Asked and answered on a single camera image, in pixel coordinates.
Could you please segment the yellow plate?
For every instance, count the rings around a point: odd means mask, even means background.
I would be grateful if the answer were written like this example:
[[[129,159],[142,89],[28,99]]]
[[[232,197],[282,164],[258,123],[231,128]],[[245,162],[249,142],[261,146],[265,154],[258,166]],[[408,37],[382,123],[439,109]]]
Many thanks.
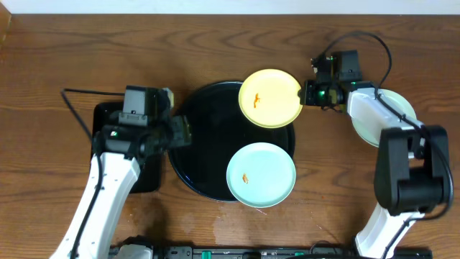
[[[239,90],[243,115],[264,128],[279,128],[293,122],[302,111],[299,82],[278,69],[263,69],[248,76]]]

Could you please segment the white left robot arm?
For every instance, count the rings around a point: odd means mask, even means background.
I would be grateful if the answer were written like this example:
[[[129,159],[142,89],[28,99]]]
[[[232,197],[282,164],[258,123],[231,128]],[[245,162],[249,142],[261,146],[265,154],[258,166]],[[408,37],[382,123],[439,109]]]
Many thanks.
[[[104,125],[93,139],[82,198],[52,257],[107,258],[128,195],[158,190],[164,152],[190,143],[190,126],[184,116],[146,127]]]

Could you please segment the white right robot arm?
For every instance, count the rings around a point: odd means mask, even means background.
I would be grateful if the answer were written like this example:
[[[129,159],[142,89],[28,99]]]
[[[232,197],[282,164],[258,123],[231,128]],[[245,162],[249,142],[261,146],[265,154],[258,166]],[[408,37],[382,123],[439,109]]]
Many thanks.
[[[377,205],[355,237],[361,258],[391,258],[416,222],[444,216],[454,201],[449,142],[441,126],[426,126],[392,104],[370,81],[306,81],[300,102],[347,114],[379,140],[374,173]]]

